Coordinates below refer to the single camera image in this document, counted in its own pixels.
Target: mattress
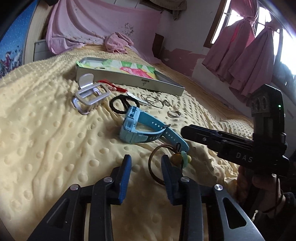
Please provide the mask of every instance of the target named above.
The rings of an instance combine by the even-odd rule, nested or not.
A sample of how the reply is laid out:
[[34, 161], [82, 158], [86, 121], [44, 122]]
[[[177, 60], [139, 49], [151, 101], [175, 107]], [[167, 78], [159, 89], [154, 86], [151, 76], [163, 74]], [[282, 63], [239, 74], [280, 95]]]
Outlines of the mattress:
[[[148, 172], [148, 157], [162, 142], [131, 145], [120, 141], [124, 116], [109, 108], [109, 100], [118, 92], [112, 92], [87, 116], [80, 115], [71, 104], [78, 89], [74, 81], [77, 60], [97, 57], [148, 65], [130, 50], [128, 54], [104, 50], [102, 46], [74, 49], [23, 65], [0, 81], [0, 218], [16, 241], [29, 237], [71, 184], [94, 184], [119, 166], [125, 154], [131, 155], [133, 166], [126, 199], [121, 206], [112, 206], [114, 239], [178, 239], [181, 207], [169, 203], [165, 188]], [[142, 110], [171, 124], [177, 133], [184, 125], [195, 124], [251, 136], [252, 124], [247, 119], [228, 110], [185, 76], [165, 65], [155, 67], [186, 91], [176, 97], [123, 86], [138, 97], [150, 94], [173, 105], [163, 109], [143, 106]], [[168, 117], [167, 111], [172, 109], [179, 110], [181, 117]], [[183, 174], [202, 185], [222, 184], [233, 195], [238, 166], [221, 160], [204, 145], [188, 144], [192, 162]], [[166, 149], [159, 150], [152, 160], [152, 169], [159, 177], [163, 154], [170, 155]]]

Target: black sleeve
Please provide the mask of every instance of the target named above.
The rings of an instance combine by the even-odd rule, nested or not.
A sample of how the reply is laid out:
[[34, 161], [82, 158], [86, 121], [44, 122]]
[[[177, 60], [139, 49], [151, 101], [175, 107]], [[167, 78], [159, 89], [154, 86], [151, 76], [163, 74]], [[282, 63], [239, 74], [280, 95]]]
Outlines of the black sleeve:
[[254, 224], [265, 241], [296, 240], [296, 200], [293, 193], [285, 193], [286, 202], [275, 218], [258, 212]]

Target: yellow blanket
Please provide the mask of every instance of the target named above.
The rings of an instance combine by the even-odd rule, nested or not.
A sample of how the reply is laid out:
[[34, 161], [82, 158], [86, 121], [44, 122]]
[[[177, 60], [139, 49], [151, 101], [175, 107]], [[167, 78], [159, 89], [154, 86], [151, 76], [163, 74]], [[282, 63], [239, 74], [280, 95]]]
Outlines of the yellow blanket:
[[[74, 183], [94, 184], [119, 166], [125, 154], [132, 157], [133, 167], [127, 197], [121, 206], [112, 207], [115, 240], [177, 240], [181, 207], [170, 205], [165, 188], [149, 175], [147, 162], [151, 151], [161, 141], [130, 145], [119, 140], [124, 116], [112, 112], [108, 99], [87, 116], [72, 107], [77, 91], [75, 62], [84, 57], [119, 59], [146, 64], [135, 53], [113, 54], [101, 47], [74, 49], [56, 57], [33, 62], [12, 71], [0, 81], [0, 218], [16, 241], [26, 240], [43, 216]], [[221, 103], [179, 73], [164, 65], [156, 66], [175, 81], [191, 85], [217, 116], [234, 116]], [[194, 97], [184, 91], [181, 97], [152, 93], [124, 86], [133, 94], [141, 93], [167, 99], [173, 107], [141, 107], [161, 121], [171, 124], [178, 133], [184, 125], [196, 124], [249, 136], [252, 127], [236, 115], [231, 121], [217, 122]], [[168, 110], [180, 110], [182, 116], [167, 116]], [[220, 160], [207, 147], [189, 142], [192, 163], [184, 175], [203, 185], [220, 183], [233, 193], [237, 166]], [[160, 150], [152, 161], [155, 174], [162, 177]]]

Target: watch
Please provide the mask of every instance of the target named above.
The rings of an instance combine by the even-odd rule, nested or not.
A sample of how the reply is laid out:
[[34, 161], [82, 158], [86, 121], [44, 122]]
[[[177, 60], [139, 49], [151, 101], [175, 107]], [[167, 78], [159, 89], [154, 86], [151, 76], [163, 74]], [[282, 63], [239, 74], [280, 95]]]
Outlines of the watch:
[[[136, 129], [137, 123], [146, 125], [154, 130], [154, 132], [140, 131]], [[188, 144], [173, 131], [170, 125], [166, 125], [154, 116], [140, 110], [136, 106], [131, 106], [127, 110], [126, 117], [122, 124], [119, 137], [126, 143], [146, 143], [157, 140], [163, 136], [171, 145], [181, 144], [180, 150], [189, 151]]]

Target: blue poster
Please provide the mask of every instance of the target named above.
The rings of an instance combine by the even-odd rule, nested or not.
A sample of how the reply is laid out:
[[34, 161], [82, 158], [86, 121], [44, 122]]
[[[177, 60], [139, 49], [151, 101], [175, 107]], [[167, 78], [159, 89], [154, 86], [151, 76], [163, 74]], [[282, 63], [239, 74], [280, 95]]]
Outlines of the blue poster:
[[0, 78], [22, 65], [22, 51], [36, 5], [37, 0], [15, 19], [0, 42]]

